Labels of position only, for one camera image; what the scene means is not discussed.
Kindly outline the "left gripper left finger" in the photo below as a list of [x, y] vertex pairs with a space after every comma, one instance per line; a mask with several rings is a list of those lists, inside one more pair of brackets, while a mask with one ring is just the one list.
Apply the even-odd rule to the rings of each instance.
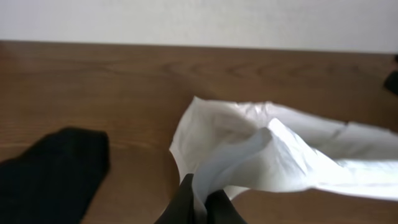
[[192, 179], [193, 174], [184, 177], [178, 191], [155, 224], [194, 224]]

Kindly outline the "white t-shirt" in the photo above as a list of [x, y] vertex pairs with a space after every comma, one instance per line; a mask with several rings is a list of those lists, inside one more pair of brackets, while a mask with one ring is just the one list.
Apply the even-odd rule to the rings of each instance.
[[200, 201], [225, 189], [397, 200], [397, 134], [278, 105], [195, 98], [170, 151]]

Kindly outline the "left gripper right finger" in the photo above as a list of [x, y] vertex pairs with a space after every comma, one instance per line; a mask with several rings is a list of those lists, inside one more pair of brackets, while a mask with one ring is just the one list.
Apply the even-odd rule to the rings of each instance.
[[207, 224], [246, 224], [224, 190], [209, 195], [205, 202]]

